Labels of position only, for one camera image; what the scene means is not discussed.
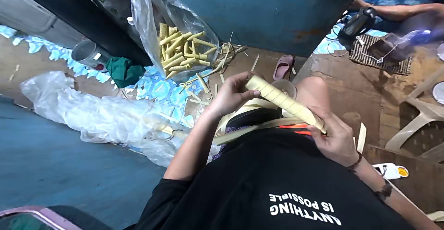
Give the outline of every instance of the floor mat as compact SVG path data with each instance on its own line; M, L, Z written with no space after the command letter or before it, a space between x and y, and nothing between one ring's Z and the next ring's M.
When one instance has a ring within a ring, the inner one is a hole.
M355 40L353 49L350 52L349 59L354 63L383 69L387 72L400 74L403 76L408 76L410 74L410 66L412 65L413 57L408 57L406 60L400 62L397 66L389 66L384 61L382 63L378 63L376 59L369 56L368 50L370 46L379 40L379 38L367 34L360 36L360 38L363 40L364 45L361 45L358 40Z

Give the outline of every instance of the orange object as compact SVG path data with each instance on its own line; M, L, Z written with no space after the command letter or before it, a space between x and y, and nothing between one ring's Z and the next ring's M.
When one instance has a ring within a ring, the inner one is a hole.
M301 135L311 135L311 132L307 130L306 123L298 123L295 125L281 125L279 126L280 129L292 129L294 133L301 134Z

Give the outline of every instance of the plastic bag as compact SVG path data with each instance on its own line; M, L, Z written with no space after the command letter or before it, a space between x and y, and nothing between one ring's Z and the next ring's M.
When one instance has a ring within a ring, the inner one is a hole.
M157 114L161 104L144 99L98 98L76 91L74 79L62 71L37 75L22 82L20 88L34 103L37 114L80 131L82 141L123 143L157 165L169 165L190 131ZM174 130L173 137L162 131L167 126ZM212 146L210 154L217 152Z
M176 26L179 31L186 33L191 31L193 34L205 31L202 40L210 42L219 47L219 39L216 34L179 0L131 0L131 9L133 22L140 34L143 47L150 56L154 66L165 77L165 71L160 61L160 46L158 41L159 22L167 25ZM205 52L210 49L209 46L199 45L196 50ZM208 55L208 61L214 62L217 57L217 51ZM195 73L203 70L206 66L195 66L189 71L182 71L173 77L174 80L185 80Z

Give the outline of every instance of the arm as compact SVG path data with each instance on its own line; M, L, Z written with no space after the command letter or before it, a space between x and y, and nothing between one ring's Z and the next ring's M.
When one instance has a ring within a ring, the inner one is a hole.
M378 173L367 160L362 158L358 165L359 154L353 144L353 130L335 114L322 110L318 107L309 107L315 114L324 120L328 136L322 136L319 129L313 125L310 130L316 146L325 157L345 166L354 166L352 171L374 192L381 192L385 187L385 179ZM416 208L402 194L389 186L386 190L391 191L389 196L380 196L385 204L397 211L415 229L439 230L423 212Z
M205 167L220 119L244 105L248 100L260 96L259 91L243 88L252 72L243 72L225 80L217 97L199 117L190 134L171 160L163 176L170 180L191 180Z
M362 159L358 164L355 172L359 179L374 192L381 191L381 188L385 185L385 180L381 174L365 159ZM384 203L397 211L415 229L441 229L395 189L392 189L391 195L385 198Z

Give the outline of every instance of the hand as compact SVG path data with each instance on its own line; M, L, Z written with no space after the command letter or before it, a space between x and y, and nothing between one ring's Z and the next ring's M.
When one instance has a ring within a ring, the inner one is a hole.
M319 151L326 158L346 167L356 163L359 155L353 143L352 128L330 111L313 106L308 108L325 122L327 136L322 136L321 131L315 126L307 126Z
M260 91L245 91L248 79L255 74L257 73L246 71L227 78L208 109L222 117L236 111L248 100L260 97Z

